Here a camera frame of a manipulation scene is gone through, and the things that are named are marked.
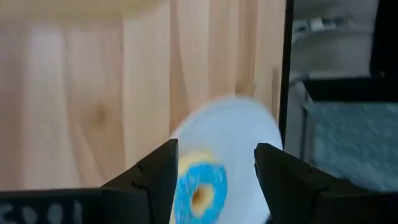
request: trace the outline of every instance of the wooden wall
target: wooden wall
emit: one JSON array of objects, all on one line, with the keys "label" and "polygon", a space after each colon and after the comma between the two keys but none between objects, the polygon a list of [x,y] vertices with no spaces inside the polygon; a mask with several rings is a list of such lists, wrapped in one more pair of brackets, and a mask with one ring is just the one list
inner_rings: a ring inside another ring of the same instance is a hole
[{"label": "wooden wall", "polygon": [[100,185],[217,96],[251,95],[277,117],[284,12],[280,0],[167,0],[0,20],[0,189]]}]

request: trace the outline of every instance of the donut hole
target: donut hole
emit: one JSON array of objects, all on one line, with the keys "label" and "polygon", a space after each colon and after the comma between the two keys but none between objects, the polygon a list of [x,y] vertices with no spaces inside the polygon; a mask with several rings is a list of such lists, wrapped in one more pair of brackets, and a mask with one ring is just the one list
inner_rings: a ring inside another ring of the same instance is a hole
[{"label": "donut hole", "polygon": [[199,185],[191,199],[192,213],[201,217],[214,199],[214,189],[210,184]]}]

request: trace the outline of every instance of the white plate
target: white plate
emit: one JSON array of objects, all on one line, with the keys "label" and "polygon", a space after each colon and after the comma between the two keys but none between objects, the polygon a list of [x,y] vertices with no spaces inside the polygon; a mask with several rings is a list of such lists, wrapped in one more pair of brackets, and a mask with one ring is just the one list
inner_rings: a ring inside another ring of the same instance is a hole
[{"label": "white plate", "polygon": [[180,154],[209,149],[226,167],[228,194],[219,224],[264,223],[269,215],[254,170],[259,142],[282,149],[272,115],[251,98],[229,96],[192,113],[173,133]]}]

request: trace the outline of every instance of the donut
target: donut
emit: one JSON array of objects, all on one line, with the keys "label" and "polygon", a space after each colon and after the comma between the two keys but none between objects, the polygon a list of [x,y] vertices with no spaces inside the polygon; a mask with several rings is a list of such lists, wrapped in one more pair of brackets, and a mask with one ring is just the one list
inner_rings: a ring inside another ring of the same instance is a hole
[{"label": "donut", "polygon": [[189,152],[180,156],[170,223],[215,223],[226,194],[225,167],[211,153]]}]

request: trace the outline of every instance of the blue icing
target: blue icing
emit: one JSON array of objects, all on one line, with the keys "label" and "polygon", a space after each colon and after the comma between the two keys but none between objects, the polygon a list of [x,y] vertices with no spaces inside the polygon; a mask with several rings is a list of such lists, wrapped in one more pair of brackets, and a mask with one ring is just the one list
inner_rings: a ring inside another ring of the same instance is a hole
[{"label": "blue icing", "polygon": [[[191,211],[191,199],[199,185],[211,184],[214,188],[214,200],[197,218]],[[227,193],[225,168],[222,165],[198,164],[191,166],[187,173],[177,180],[175,188],[174,212],[176,224],[215,223],[224,206]]]}]

